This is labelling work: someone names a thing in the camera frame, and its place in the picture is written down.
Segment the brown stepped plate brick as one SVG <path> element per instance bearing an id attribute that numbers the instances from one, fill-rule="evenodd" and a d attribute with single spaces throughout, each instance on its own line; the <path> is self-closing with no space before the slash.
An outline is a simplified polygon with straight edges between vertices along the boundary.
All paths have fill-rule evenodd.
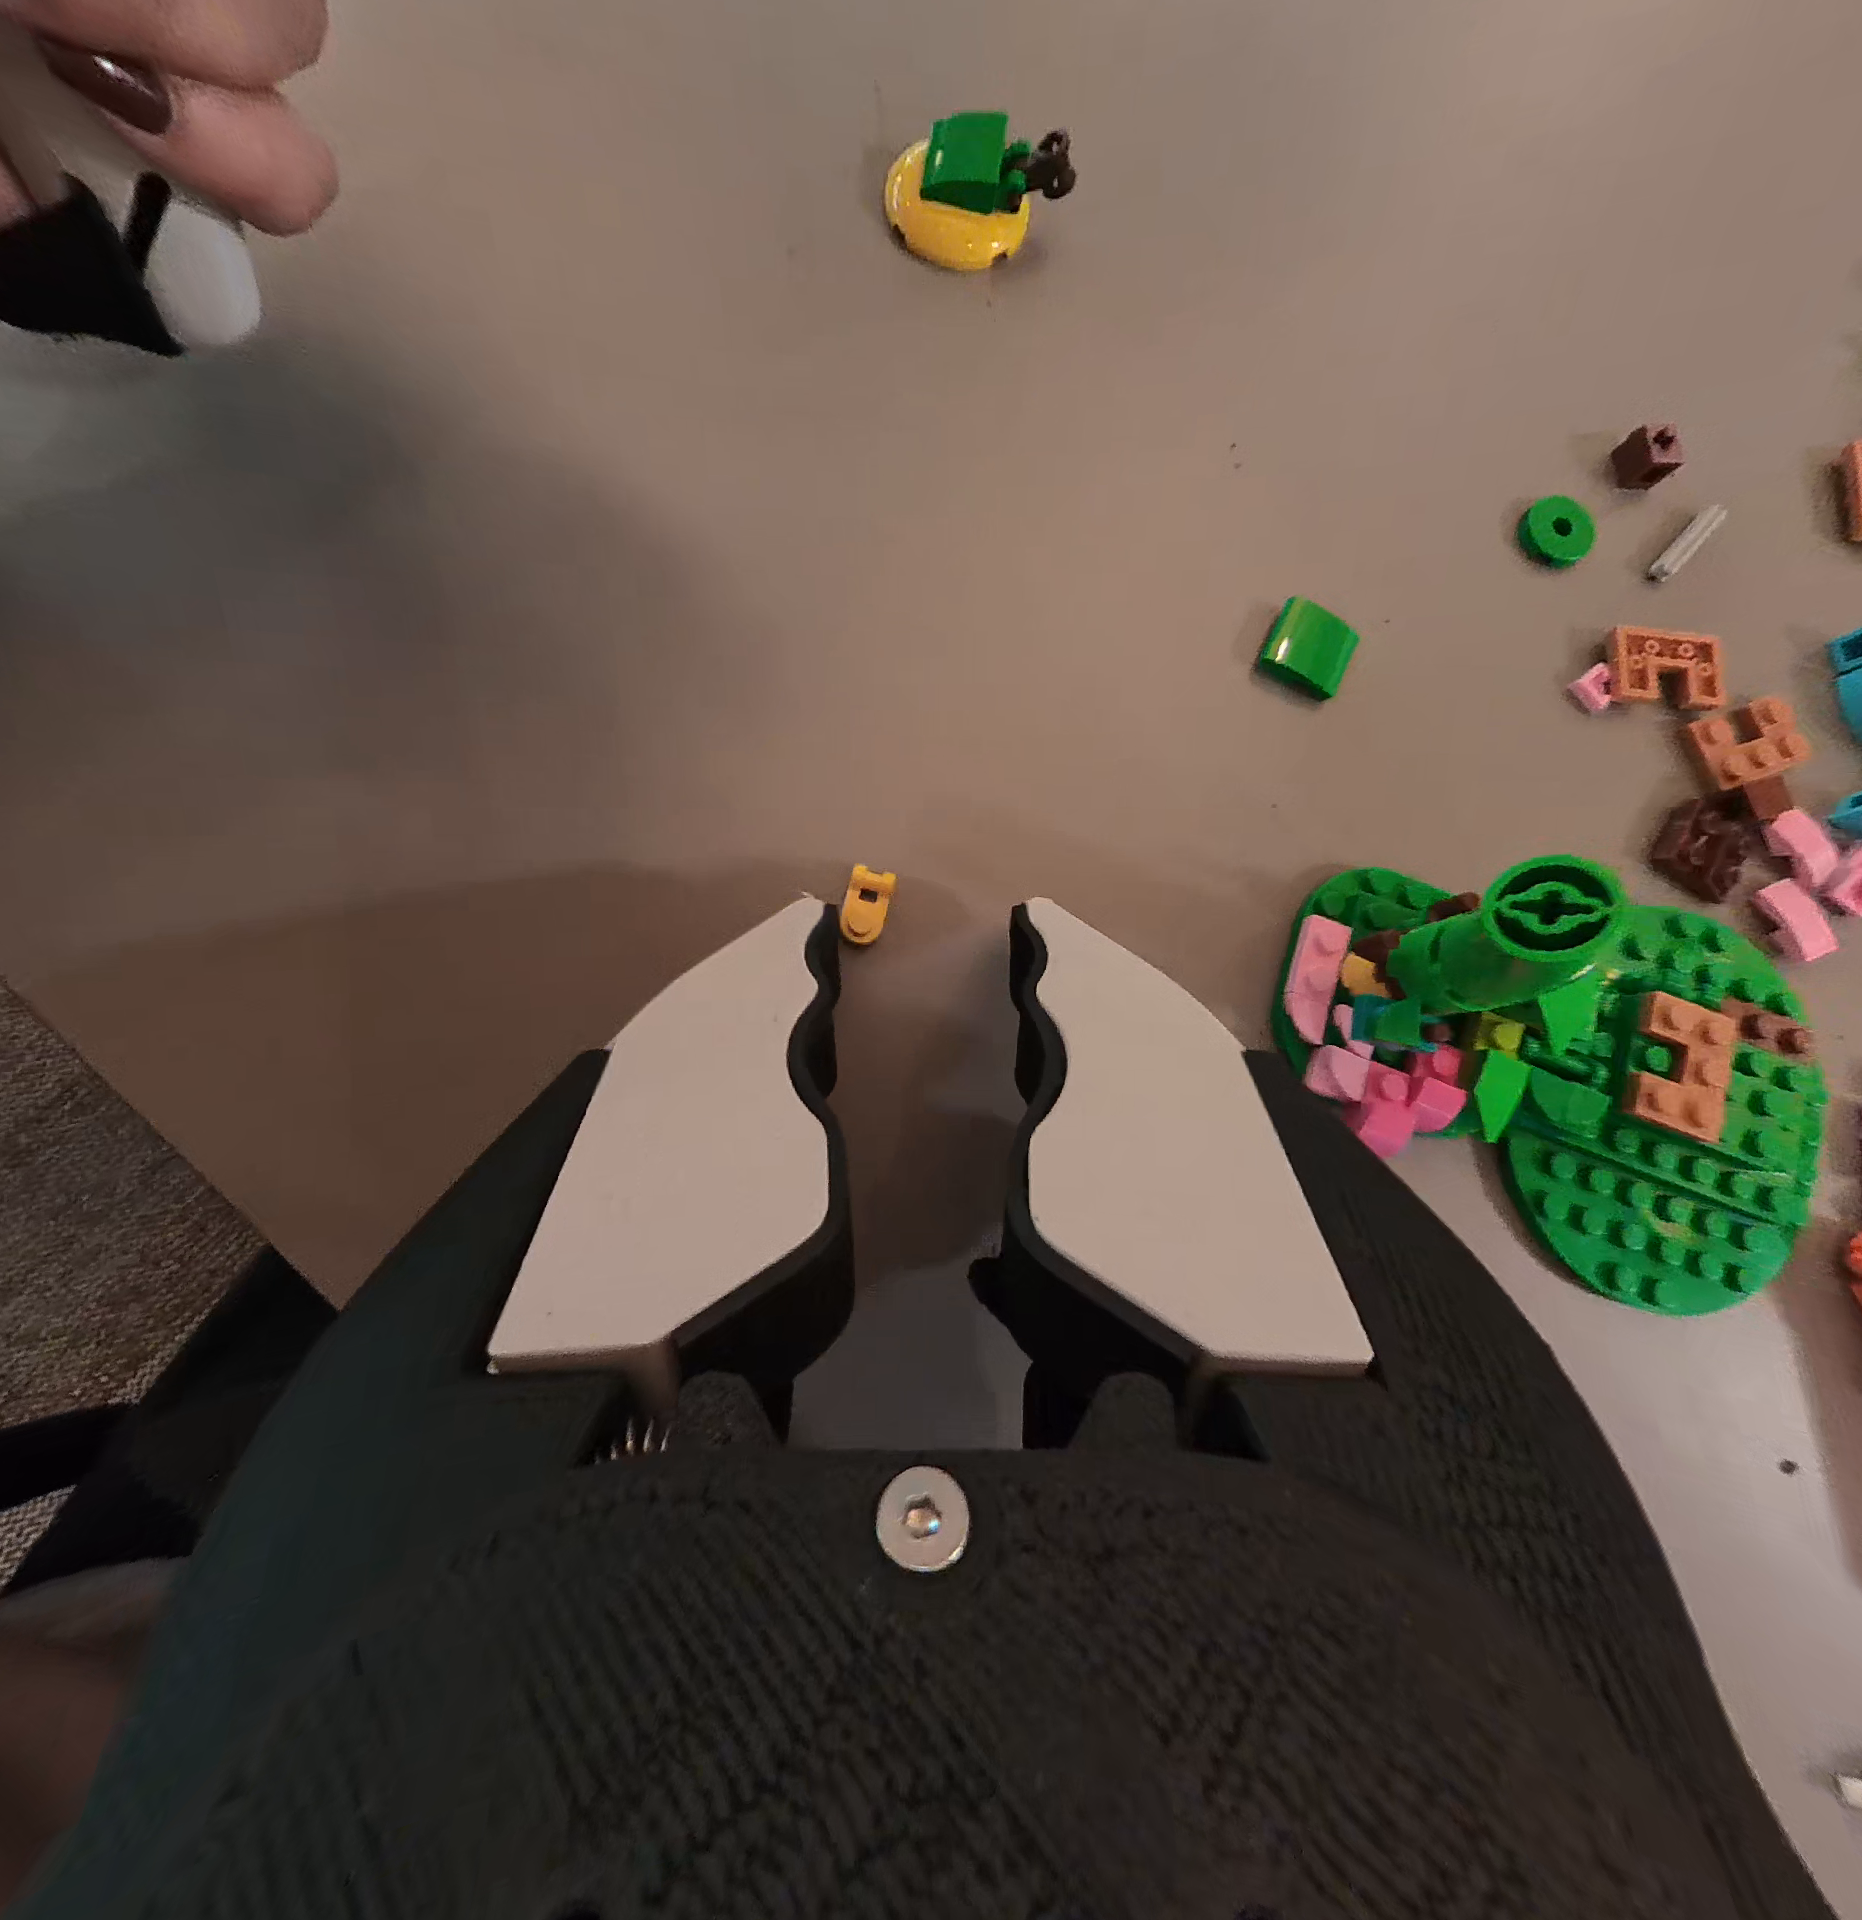
<path id="1" fill-rule="evenodd" d="M 1811 759 L 1797 707 L 1781 694 L 1714 709 L 1687 726 L 1687 752 L 1714 791 L 1786 781 Z"/>

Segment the green curved brick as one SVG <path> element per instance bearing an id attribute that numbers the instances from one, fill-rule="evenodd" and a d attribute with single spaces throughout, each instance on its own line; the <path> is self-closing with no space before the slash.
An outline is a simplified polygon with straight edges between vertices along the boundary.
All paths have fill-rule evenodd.
<path id="1" fill-rule="evenodd" d="M 1359 630 L 1328 606 L 1289 594 L 1257 651 L 1257 670 L 1312 701 L 1331 701 L 1361 648 Z"/>

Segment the person's left hand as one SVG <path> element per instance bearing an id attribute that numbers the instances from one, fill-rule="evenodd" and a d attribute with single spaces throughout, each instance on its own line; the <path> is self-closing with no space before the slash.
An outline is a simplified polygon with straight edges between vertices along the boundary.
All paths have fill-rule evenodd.
<path id="1" fill-rule="evenodd" d="M 325 2 L 0 2 L 87 117 L 198 200 L 270 237 L 315 228 L 338 165 L 287 86 Z"/>

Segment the green plate cactus build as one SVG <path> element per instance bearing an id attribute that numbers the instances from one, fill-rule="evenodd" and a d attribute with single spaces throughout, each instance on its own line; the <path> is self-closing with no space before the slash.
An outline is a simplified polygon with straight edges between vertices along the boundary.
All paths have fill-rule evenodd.
<path id="1" fill-rule="evenodd" d="M 1483 895 L 1390 867 L 1295 915 L 1280 1057 L 1377 1157 L 1495 1153 L 1534 1241 L 1593 1293 L 1701 1317 L 1789 1264 L 1829 1088 L 1801 997 L 1718 921 L 1541 857 Z"/>

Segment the brown U-shaped plate brick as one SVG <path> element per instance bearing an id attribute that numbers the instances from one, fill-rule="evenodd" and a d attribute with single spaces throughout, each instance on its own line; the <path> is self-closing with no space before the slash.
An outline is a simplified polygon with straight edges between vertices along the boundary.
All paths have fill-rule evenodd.
<path id="1" fill-rule="evenodd" d="M 1713 634 L 1619 627 L 1608 640 L 1610 698 L 1680 712 L 1727 707 L 1724 641 Z"/>

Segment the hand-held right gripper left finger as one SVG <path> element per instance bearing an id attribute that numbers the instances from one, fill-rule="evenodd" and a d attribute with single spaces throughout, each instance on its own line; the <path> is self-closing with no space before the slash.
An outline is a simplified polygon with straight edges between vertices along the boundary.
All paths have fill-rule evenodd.
<path id="1" fill-rule="evenodd" d="M 605 1046 L 490 1333 L 493 1374 L 611 1372 L 655 1416 L 731 1374 L 787 1427 L 855 1303 L 839 947 L 835 910 L 796 897 Z"/>

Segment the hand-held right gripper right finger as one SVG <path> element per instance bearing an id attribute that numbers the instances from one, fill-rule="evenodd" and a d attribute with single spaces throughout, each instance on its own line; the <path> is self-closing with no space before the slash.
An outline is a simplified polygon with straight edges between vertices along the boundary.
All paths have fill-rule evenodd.
<path id="1" fill-rule="evenodd" d="M 1023 900 L 1009 943 L 1024 1110 L 972 1286 L 1026 1358 L 1024 1444 L 1063 1448 L 1119 1375 L 1166 1387 L 1182 1429 L 1224 1381 L 1368 1377 L 1247 1046 L 1058 900 Z"/>

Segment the yellow dome green brick assembly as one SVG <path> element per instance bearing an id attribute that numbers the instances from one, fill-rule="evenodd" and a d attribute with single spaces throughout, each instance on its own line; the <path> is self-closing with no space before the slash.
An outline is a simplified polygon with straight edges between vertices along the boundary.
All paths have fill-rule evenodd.
<path id="1" fill-rule="evenodd" d="M 1005 111 L 939 117 L 906 148 L 883 184 L 886 222 L 911 257 L 945 272 L 988 272 L 1026 244 L 1037 202 L 1077 184 L 1071 135 L 1015 137 Z"/>

